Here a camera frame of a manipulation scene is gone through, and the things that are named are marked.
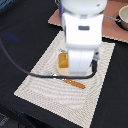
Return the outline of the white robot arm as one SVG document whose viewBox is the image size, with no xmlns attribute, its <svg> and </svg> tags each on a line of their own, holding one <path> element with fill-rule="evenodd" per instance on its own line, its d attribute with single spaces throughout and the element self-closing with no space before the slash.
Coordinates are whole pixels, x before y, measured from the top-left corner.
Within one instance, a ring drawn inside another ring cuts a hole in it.
<svg viewBox="0 0 128 128">
<path fill-rule="evenodd" d="M 83 76 L 102 42 L 103 11 L 107 0 L 61 0 L 61 4 L 69 72 Z"/>
</svg>

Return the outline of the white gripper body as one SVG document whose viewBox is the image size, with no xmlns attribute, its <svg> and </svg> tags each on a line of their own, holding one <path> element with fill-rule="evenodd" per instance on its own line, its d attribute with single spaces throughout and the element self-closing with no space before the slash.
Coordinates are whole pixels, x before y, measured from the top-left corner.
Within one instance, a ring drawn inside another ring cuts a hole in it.
<svg viewBox="0 0 128 128">
<path fill-rule="evenodd" d="M 80 19 L 67 12 L 62 15 L 71 75 L 83 76 L 93 60 L 102 39 L 103 15 Z"/>
</svg>

